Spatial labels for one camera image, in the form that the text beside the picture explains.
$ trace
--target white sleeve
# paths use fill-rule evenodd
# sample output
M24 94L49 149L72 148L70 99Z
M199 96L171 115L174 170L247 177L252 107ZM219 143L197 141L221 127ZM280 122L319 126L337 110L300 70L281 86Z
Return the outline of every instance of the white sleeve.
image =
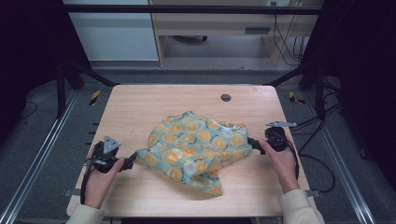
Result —
M105 212L100 209L78 204L66 223L100 224L104 216Z
M294 189L282 196L283 221L293 223L324 223L321 213L311 206L305 191Z

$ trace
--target floral fabric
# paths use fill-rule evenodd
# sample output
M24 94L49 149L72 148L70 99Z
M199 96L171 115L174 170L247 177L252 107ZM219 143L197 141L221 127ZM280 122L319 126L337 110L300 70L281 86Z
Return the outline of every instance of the floral fabric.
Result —
M245 124L215 122L188 111L157 124L148 149L137 150L136 163L214 195L221 195L218 170L252 150Z

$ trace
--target floor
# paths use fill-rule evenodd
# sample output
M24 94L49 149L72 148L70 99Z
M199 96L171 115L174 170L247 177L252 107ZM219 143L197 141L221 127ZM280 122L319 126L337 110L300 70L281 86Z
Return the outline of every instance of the floor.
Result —
M98 64L96 71L113 81L125 83L174 83L174 84L251 84L269 83L286 74L295 65L285 63L272 66L263 50L262 40L257 36L209 36L206 42L200 38L176 36L169 39L168 51L163 66L143 65L134 67L108 67ZM290 63L296 63L285 55ZM0 150L0 209L6 211L18 187L26 178L33 178L32 185L22 190L23 204L16 206L15 223L64 223L68 216L65 208L69 198L63 196L65 189L75 186L80 167L88 152L111 88L90 77L82 75L85 86L80 91L66 87L68 97L75 97L72 109L62 129L49 150L44 153L42 163L35 163L37 153L43 148L56 116L56 86L53 81L32 90L21 119L12 130L12 135ZM313 91L299 91L299 77L294 77L276 87L279 101L288 121L302 123L312 119ZM100 90L94 106L89 105L94 91ZM299 102L290 100L290 92ZM334 94L327 97L326 108L336 105ZM292 131L297 148L302 148L318 127L318 121ZM329 147L330 134L345 166L358 187L368 214L375 222L362 220L357 215L353 197L348 194L343 174L338 172ZM376 163L361 158L359 146L350 131L342 108L328 112L322 128L306 145L304 154L315 157L326 166L309 157L301 157L308 182L312 188L331 189L315 199L318 210L326 223L396 223L396 192L387 183ZM27 176L33 169L37 176ZM332 188L332 175L335 183ZM276 218L262 218L261 223L277 223Z

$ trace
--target finger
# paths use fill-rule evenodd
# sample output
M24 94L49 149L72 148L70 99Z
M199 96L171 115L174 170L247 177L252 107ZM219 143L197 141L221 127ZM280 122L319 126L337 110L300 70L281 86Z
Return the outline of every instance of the finger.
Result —
M122 165L124 164L125 158L119 158L116 163L114 163L113 167L111 167L111 170L109 171L109 173L111 173L111 175L116 175L120 169L122 168Z
M268 155L272 155L274 153L274 150L266 141L261 139L259 140L259 143Z

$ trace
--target wooden table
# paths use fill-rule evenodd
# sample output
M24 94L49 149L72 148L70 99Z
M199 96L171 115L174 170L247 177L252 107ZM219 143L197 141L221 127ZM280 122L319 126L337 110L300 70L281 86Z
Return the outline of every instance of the wooden table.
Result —
M224 102L220 96L230 94ZM129 157L147 148L155 125L170 115L192 111L214 120L239 120L247 133L264 138L265 123L285 120L276 90L251 85L120 85L114 88L93 139L104 135L122 143L117 157ZM308 183L302 166L299 182ZM79 189L85 167L76 184ZM282 190L267 156L258 150L219 171L224 193L215 197L184 186L153 170L135 164L118 173L102 210L108 217L281 217ZM72 196L67 207L71 214L79 196Z

